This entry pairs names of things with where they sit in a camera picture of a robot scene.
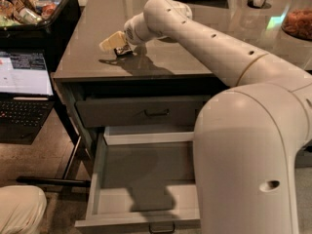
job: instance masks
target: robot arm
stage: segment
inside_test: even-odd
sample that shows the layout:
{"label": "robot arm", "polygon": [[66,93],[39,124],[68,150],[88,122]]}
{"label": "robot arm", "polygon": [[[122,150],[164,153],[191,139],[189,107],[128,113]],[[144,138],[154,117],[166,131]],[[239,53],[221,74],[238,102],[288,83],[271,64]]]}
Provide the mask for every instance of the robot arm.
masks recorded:
{"label": "robot arm", "polygon": [[291,63],[149,0],[125,23],[137,45],[168,36],[230,90],[202,109],[194,167],[203,234],[298,234],[294,159],[312,138],[312,79]]}

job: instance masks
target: jar of red candy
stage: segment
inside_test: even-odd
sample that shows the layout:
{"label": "jar of red candy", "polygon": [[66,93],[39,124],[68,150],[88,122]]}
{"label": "jar of red candy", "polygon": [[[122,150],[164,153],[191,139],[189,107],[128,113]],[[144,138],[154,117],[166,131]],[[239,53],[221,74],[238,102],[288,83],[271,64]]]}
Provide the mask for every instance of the jar of red candy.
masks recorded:
{"label": "jar of red candy", "polygon": [[293,37],[312,40],[312,0],[292,0],[282,29]]}

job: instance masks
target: countertop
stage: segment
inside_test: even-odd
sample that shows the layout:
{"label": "countertop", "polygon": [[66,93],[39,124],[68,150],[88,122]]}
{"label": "countertop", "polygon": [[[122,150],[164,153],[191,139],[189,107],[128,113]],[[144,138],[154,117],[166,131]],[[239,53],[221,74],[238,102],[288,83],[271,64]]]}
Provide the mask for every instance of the countertop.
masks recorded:
{"label": "countertop", "polygon": [[[62,82],[212,76],[209,68],[169,38],[131,46],[133,55],[116,58],[98,44],[142,12],[147,0],[89,0],[55,74]],[[312,42],[281,29],[292,0],[267,0],[254,9],[247,0],[188,3],[193,19],[312,70]]]}

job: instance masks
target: black keyboard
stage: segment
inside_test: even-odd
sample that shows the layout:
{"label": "black keyboard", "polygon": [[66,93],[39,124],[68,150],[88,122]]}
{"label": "black keyboard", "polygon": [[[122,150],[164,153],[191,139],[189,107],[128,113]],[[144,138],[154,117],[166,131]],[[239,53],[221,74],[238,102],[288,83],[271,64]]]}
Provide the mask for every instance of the black keyboard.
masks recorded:
{"label": "black keyboard", "polygon": [[53,105],[48,101],[0,101],[0,124],[20,126],[42,126]]}

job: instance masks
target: brown floor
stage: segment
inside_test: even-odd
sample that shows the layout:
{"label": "brown floor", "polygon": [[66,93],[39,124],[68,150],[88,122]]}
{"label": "brown floor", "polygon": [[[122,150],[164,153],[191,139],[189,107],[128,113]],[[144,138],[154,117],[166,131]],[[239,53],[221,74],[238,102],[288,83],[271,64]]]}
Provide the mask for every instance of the brown floor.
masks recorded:
{"label": "brown floor", "polygon": [[[73,144],[53,110],[32,145],[0,144],[0,186],[17,184],[18,176],[62,178],[72,149]],[[90,180],[92,164],[81,154],[76,156],[68,178]],[[312,164],[311,154],[300,155],[300,164],[302,160]],[[312,234],[312,168],[296,168],[295,180],[300,234]],[[41,233],[79,234],[74,223],[85,217],[89,188],[39,186],[48,200]],[[199,234],[200,230],[177,233]]]}

